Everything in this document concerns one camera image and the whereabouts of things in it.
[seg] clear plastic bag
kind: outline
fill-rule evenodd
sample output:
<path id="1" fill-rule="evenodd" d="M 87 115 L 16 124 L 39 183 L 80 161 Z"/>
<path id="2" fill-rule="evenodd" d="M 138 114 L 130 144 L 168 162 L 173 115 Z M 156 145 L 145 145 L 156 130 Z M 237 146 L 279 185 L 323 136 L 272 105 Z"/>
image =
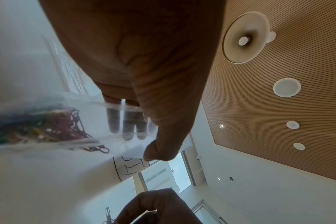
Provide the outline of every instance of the clear plastic bag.
<path id="1" fill-rule="evenodd" d="M 83 149 L 143 158 L 157 131 L 140 107 L 103 97 L 58 93 L 0 104 L 0 153 Z"/>

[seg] slatted wood ceiling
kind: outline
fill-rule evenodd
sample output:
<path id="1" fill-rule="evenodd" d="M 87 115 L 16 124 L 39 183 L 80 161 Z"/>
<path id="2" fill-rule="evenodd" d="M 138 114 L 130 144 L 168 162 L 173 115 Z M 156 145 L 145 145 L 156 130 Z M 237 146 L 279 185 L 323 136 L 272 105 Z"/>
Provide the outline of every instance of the slatted wood ceiling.
<path id="1" fill-rule="evenodd" d="M 264 13 L 277 37 L 251 62 L 234 65 L 222 39 L 248 11 Z M 286 77 L 302 89 L 281 98 L 272 88 Z M 202 101 L 215 144 L 336 180 L 336 0 L 227 0 Z M 288 129 L 290 120 L 301 127 Z"/>

